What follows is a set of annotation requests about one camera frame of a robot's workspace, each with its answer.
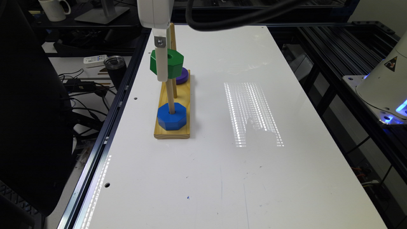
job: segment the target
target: mug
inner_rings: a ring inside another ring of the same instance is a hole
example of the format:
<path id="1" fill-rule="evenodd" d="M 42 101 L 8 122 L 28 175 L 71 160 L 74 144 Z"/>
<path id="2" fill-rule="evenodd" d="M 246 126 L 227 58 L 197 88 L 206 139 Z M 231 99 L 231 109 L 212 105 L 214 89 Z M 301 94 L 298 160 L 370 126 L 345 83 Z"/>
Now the mug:
<path id="1" fill-rule="evenodd" d="M 66 16 L 71 13 L 71 7 L 65 0 L 38 0 L 46 16 L 51 22 L 60 22 L 65 20 Z M 68 5 L 68 12 L 65 12 L 60 2 Z"/>

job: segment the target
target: white device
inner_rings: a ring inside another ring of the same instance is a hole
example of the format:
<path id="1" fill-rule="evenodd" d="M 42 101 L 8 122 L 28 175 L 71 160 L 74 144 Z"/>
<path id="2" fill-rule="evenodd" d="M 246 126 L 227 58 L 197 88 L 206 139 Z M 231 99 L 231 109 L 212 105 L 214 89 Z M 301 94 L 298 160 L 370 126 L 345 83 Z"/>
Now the white device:
<path id="1" fill-rule="evenodd" d="M 367 76 L 344 76 L 355 91 L 386 125 L 407 124 L 407 34 L 386 59 Z"/>
<path id="2" fill-rule="evenodd" d="M 167 29 L 170 26 L 174 0 L 137 0 L 140 23 L 152 29 Z"/>
<path id="3" fill-rule="evenodd" d="M 174 0 L 137 0 L 140 23 L 154 34 L 157 80 L 168 80 L 167 29 L 170 26 Z"/>
<path id="4" fill-rule="evenodd" d="M 83 59 L 83 64 L 85 67 L 98 67 L 104 66 L 103 61 L 107 59 L 107 55 L 98 55 L 94 57 L 85 57 Z"/>

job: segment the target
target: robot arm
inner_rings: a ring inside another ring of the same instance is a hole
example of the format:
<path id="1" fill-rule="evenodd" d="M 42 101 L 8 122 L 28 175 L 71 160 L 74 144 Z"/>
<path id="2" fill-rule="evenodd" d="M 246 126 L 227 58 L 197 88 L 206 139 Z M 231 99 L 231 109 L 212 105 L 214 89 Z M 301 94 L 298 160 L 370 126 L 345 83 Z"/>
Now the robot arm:
<path id="1" fill-rule="evenodd" d="M 137 0 L 141 25 L 152 28 L 157 64 L 157 80 L 168 80 L 167 29 L 170 26 L 174 0 Z"/>

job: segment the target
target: purple disc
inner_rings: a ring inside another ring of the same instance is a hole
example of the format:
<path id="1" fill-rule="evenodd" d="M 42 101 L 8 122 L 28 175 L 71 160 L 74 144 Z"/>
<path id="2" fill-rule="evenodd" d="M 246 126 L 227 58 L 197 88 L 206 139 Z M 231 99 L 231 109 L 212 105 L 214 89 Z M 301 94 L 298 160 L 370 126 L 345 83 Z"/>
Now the purple disc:
<path id="1" fill-rule="evenodd" d="M 190 74 L 188 73 L 188 70 L 183 68 L 181 75 L 176 78 L 177 85 L 181 84 L 181 83 L 185 83 L 188 80 L 189 76 L 190 76 Z"/>

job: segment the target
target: wooden dowel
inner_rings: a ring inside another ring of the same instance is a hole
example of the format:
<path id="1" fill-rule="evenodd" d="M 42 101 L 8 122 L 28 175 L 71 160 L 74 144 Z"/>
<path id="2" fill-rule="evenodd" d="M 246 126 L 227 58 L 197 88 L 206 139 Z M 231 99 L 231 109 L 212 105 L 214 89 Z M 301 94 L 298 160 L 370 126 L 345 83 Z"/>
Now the wooden dowel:
<path id="1" fill-rule="evenodd" d="M 176 28 L 174 26 L 174 23 L 170 24 L 170 35 L 171 35 L 171 49 L 177 50 Z"/>
<path id="2" fill-rule="evenodd" d="M 171 79 L 171 83 L 172 83 L 172 94 L 174 95 L 174 99 L 176 99 L 178 97 L 178 93 L 177 93 L 177 80 Z"/>
<path id="3" fill-rule="evenodd" d="M 165 86 L 167 87 L 168 108 L 170 110 L 170 115 L 173 115 L 176 113 L 176 109 L 174 107 L 174 94 L 172 93 L 172 80 L 167 80 Z"/>
<path id="4" fill-rule="evenodd" d="M 176 44 L 176 29 L 174 26 L 174 23 L 170 24 L 170 49 L 172 50 L 177 50 L 177 44 Z M 178 97 L 177 93 L 177 80 L 174 78 L 171 80 L 172 81 L 172 93 L 174 94 L 174 98 L 176 99 Z"/>

